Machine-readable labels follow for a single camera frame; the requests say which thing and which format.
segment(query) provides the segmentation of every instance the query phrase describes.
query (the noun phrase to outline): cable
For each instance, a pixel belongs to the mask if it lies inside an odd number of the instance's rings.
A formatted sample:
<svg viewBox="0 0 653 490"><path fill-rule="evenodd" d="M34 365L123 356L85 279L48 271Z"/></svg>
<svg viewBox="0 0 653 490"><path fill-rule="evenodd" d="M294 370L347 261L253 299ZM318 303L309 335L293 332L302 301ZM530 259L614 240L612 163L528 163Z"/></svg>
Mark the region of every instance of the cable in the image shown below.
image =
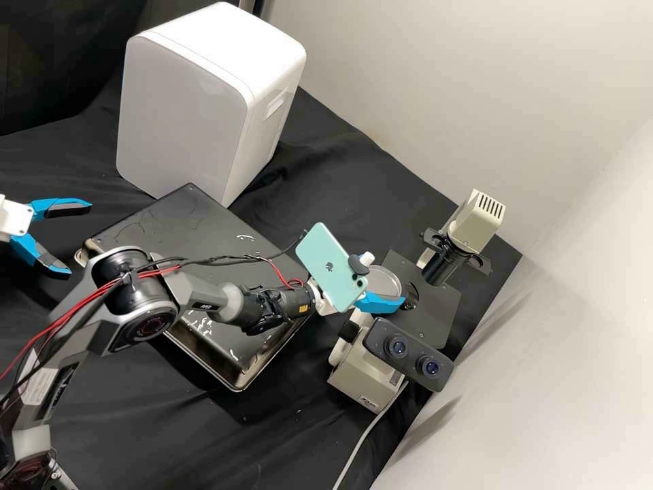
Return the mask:
<svg viewBox="0 0 653 490"><path fill-rule="evenodd" d="M139 271L139 270L145 270L145 269L149 268L150 266L151 266L151 263L149 263L149 264L147 264L147 265L144 265L144 266L142 266L142 267L139 267L139 268L136 269L136 270L137 270L137 271ZM141 278L141 279L143 279L143 278L148 278L148 277L152 277L152 276L158 276L158 275L160 275L160 274L166 274L166 273L168 273L168 272L172 272L172 271L174 271L174 270L178 270L179 268L180 268L180 265L176 264L176 265L173 265L173 266L171 266L171 267L167 267L167 268L165 268L165 269L155 269L155 270L152 270L152 271L140 272L140 273L138 273L138 277ZM81 310L81 309L82 309L84 306L86 306L88 303L90 303L90 302L92 302L92 301L94 301L94 300L97 300L97 301L95 302L95 304L93 304L93 305L92 305L92 306L91 306L91 307L90 307L90 308L89 308L89 309L84 313L84 315L80 318L80 320L77 321L75 327L73 327L73 328L71 329L71 333L74 332L74 331L76 330L76 327L77 327L77 326L79 326L79 325L83 325L84 323L86 323L86 321L87 321L87 320L88 320L88 319L89 319L89 318L90 318L90 317L91 317L91 316L92 316L92 315L93 315L93 314L94 314L94 313L99 309L99 307L100 307L101 304L103 303L103 300L104 300L104 299L105 299L109 294L111 294L113 291L115 291L116 288L118 288L120 285L123 285L124 282L125 282L125 280L127 279L127 277L129 277L129 273L128 273L128 272L127 272L126 274L124 274L120 279L114 279L113 281L110 281L110 282L108 282L107 284L103 285L102 287L98 288L98 289L95 290L93 293L91 293L89 296L87 296L87 297L84 298L82 301L80 301L79 303L77 303L73 308L71 308L71 309L68 310L66 313L64 313L64 315L62 315L61 317L59 317L58 319L56 319L56 320L55 320L55 321L54 321L54 322L53 322L53 323L52 323L48 328L44 329L44 330L41 331L39 334L37 334L34 338L30 339L30 340L27 342L27 344L25 344L25 347L23 347L23 349L21 350L21 352L19 353L19 355L16 357L16 359L14 359L14 360L12 361L12 364L10 364L10 366L9 366L9 367L8 367L8 368L3 372L3 375L2 375L2 376L6 375L6 373L9 372L9 371L11 370L11 367L16 363L16 360L17 360L18 358L20 358L20 356L23 355L24 352L26 352L27 350L29 350L29 348L32 347L32 345L33 345L33 344L34 344L34 343L35 343L39 338L41 338L42 336L44 336L46 333L56 333L60 328L62 328L64 325L66 325L66 324L68 323L68 321L70 321L70 319L71 319L71 318L72 318L72 317L73 317L73 316L74 316L74 315L75 315L79 310ZM33 368L33 369L32 369L32 370L31 370L31 371L30 371L26 376L24 376L23 378L21 378L20 381L19 381L18 383L15 383L15 384L10 388L9 392L8 392L8 393L7 393L7 394L6 394L2 399L0 399L0 408L4 405L4 403L6 403L6 401L7 401L9 398L11 398L11 396L12 396L12 395L17 391L17 390L20 389L20 387L21 387L22 385L24 385L25 383L27 383L27 382L32 378L32 376L34 376L34 375L38 372L38 370L40 369L41 366L47 364L47 362L49 362L49 360L51 360L51 358L52 358L53 356L54 356L54 353L53 353L52 355L50 355L49 357L47 357L46 359L44 359L41 363L39 363L39 365L36 365L36 366L35 366L35 367L34 367L34 368ZM1 417L5 412L6 412L6 410L9 409L10 406L8 406L5 410L2 411L2 413L0 413L0 417Z"/></svg>
<svg viewBox="0 0 653 490"><path fill-rule="evenodd" d="M196 265L207 265L209 267L222 267L223 265L237 265L237 264L242 264L242 263L256 263L260 262L263 259L276 259L277 257L282 256L283 254L286 254L290 252L300 241L304 236L306 235L306 230L303 230L299 237L297 237L294 242L292 242L290 245L288 245L286 248L283 250L280 250L279 252L276 252L275 254L269 255L268 257L258 257L254 255L220 255L218 257L209 257L207 259L185 259L180 262L181 267L186 267L187 265L191 264L196 264ZM225 261L225 262L218 262L220 260L224 259L234 259L231 261Z"/></svg>
<svg viewBox="0 0 653 490"><path fill-rule="evenodd" d="M358 454L358 450L361 449L361 446L365 442L365 439L367 438L367 436L369 435L371 430L374 428L374 426L378 423L378 421L381 420L381 418L386 414L386 412L392 406L392 404L395 402L395 400L397 398L399 398L399 395L404 390L404 388L406 388L407 385L408 385L407 380L405 380L403 383L401 383L401 386L399 387L399 390L395 393L395 396L393 396L390 399L390 401L388 402L386 407L383 410L381 410L376 417L374 417L374 420L372 420L372 423L365 429L365 431L363 432L363 435L361 436L361 438L358 439L358 443L354 447L354 450L352 451L352 454L349 456L349 459L347 460L347 463L345 464L345 467L340 472L340 475L338 476L338 479L336 480L335 485L333 485L332 490L338 490L338 488L340 488L340 485L342 484L342 480L345 479L345 475L347 474L347 471L349 470L350 466L354 462L354 458Z"/></svg>

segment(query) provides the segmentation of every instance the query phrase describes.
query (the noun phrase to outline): robotic arm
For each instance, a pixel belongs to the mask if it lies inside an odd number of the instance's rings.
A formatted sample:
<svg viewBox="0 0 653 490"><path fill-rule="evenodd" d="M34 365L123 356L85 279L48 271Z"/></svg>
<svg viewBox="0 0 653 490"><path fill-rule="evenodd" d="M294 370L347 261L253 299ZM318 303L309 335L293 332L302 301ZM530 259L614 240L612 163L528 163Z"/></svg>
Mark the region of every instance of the robotic arm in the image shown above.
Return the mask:
<svg viewBox="0 0 653 490"><path fill-rule="evenodd" d="M215 321L256 335L311 315L316 308L311 286L216 286L182 270L157 274L165 270L150 264L160 259L136 247L102 254L89 261L80 283L50 313L48 321L54 325L89 294L120 281L97 308L92 301L78 308L41 350L30 352L20 379L31 378L0 406L0 490L75 488L56 462L48 422L89 353L106 356L150 340L188 309L203 310ZM138 270L147 272L139 277Z"/></svg>

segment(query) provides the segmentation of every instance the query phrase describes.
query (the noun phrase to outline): phone case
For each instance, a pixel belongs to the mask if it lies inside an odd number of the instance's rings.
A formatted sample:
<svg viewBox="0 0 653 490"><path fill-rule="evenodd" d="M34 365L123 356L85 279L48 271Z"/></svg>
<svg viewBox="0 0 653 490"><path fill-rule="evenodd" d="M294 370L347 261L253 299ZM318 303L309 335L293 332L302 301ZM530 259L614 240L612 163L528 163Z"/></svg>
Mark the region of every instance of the phone case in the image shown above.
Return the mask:
<svg viewBox="0 0 653 490"><path fill-rule="evenodd" d="M324 223L313 225L295 252L339 312L347 311L367 289L367 279L354 278L349 254Z"/></svg>

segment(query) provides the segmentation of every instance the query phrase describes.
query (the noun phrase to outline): white wall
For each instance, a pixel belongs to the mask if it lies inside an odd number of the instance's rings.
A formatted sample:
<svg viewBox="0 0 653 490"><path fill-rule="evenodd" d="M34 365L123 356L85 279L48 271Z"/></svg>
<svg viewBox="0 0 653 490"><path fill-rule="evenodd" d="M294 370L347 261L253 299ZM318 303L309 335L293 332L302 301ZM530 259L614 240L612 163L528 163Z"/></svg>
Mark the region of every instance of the white wall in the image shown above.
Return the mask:
<svg viewBox="0 0 653 490"><path fill-rule="evenodd" d="M301 86L527 251L652 113L646 0L274 0Z"/></svg>
<svg viewBox="0 0 653 490"><path fill-rule="evenodd" d="M653 488L653 121L538 241L373 490Z"/></svg>

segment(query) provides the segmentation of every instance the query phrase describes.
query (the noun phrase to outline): red wire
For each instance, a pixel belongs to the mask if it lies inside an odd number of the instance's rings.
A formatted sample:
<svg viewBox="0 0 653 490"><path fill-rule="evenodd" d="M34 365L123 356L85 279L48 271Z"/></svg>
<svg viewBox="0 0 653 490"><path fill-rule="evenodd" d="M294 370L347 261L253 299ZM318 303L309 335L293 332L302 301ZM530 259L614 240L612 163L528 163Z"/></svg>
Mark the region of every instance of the red wire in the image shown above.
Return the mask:
<svg viewBox="0 0 653 490"><path fill-rule="evenodd" d="M177 270L179 268L180 268L180 266L179 266L179 264L177 264L177 265L173 265L171 267L166 267L165 269L156 269L156 270L152 270L152 271L140 272L138 274L138 277L140 279L143 279L143 278L148 278L148 277L152 277L152 276L158 276L159 274L167 274L168 272L172 272L172 271ZM86 306L88 303L90 303L94 299L102 296L102 294L104 294L107 291L107 289L109 289L111 286L116 284L116 281L118 281L118 279L114 279L112 281L109 281L107 284L99 287L98 289L93 291L93 293L91 293L89 296L84 298L82 301L77 303L70 310L68 310L66 313L64 313L62 316L60 316L54 322L52 322L48 328L42 330L37 335L33 336L25 344L25 346L20 350L18 355L16 355L16 357L14 357L14 360L7 366L7 368L4 371L2 371L2 373L0 374L0 381L2 381L2 379L5 376L7 376L7 374L16 365L18 360L21 359L25 355L25 353L30 349L30 347L32 347L32 345L34 345L34 343L36 343L36 341L38 339L40 339L42 336L46 335L47 333L50 333L50 335L48 336L48 339L46 340L46 343L49 342L50 339L52 339L52 337L56 334L56 330L59 327L62 327L63 325L68 323L68 321L73 317L73 315L75 313L77 313L81 308Z"/></svg>
<svg viewBox="0 0 653 490"><path fill-rule="evenodd" d="M282 284L287 287L288 289L295 289L293 286L290 285L291 282L298 282L301 286L304 285L304 282L301 279L298 278L292 278L290 281L287 281L284 275L281 273L281 269L279 269L276 264L271 261L270 259L266 259L265 257L259 257L262 261L268 262L270 266L274 269L274 272L277 273L277 277L281 280Z"/></svg>

